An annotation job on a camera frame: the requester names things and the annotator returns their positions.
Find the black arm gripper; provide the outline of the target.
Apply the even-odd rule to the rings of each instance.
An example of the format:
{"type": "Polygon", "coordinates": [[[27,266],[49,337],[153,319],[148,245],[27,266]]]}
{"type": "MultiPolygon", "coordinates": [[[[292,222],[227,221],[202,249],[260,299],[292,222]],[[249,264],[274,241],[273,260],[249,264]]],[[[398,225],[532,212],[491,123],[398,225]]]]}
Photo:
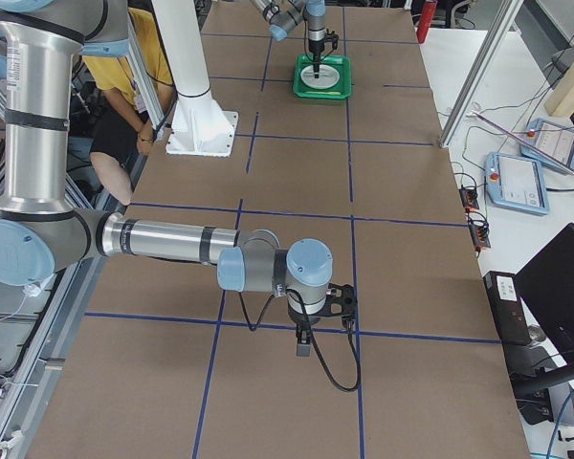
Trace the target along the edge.
{"type": "Polygon", "coordinates": [[[328,296],[320,299],[317,303],[306,304],[300,293],[297,291],[288,291],[288,315],[296,324],[296,339],[298,357],[309,357],[312,348],[311,327],[327,313],[328,296]]]}

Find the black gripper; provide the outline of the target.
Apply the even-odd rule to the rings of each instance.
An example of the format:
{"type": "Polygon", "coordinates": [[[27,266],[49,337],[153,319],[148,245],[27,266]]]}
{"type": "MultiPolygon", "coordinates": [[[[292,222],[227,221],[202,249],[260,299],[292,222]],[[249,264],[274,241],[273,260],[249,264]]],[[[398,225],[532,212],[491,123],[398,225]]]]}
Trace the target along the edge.
{"type": "Polygon", "coordinates": [[[321,55],[324,51],[324,41],[308,39],[307,46],[307,56],[311,61],[313,61],[313,77],[314,79],[318,79],[320,77],[320,61],[321,55]]]}

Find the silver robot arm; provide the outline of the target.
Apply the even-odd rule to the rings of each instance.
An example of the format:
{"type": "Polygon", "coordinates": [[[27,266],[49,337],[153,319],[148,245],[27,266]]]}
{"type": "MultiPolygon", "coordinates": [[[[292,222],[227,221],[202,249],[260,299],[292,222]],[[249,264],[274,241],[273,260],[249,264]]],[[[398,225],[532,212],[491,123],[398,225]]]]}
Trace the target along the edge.
{"type": "Polygon", "coordinates": [[[5,189],[0,282],[23,286],[86,258],[117,253],[212,265],[219,286],[285,297],[297,352],[331,313],[332,255],[316,239],[282,249],[264,229],[241,231],[128,219],[65,198],[72,60],[124,56],[134,38],[123,1],[0,1],[7,38],[5,189]]]}
{"type": "Polygon", "coordinates": [[[307,24],[308,50],[312,54],[314,78],[320,75],[321,54],[326,39],[325,2],[321,0],[291,1],[292,7],[282,11],[275,1],[253,0],[252,4],[269,24],[269,32],[277,41],[284,39],[302,21],[307,24]]]}

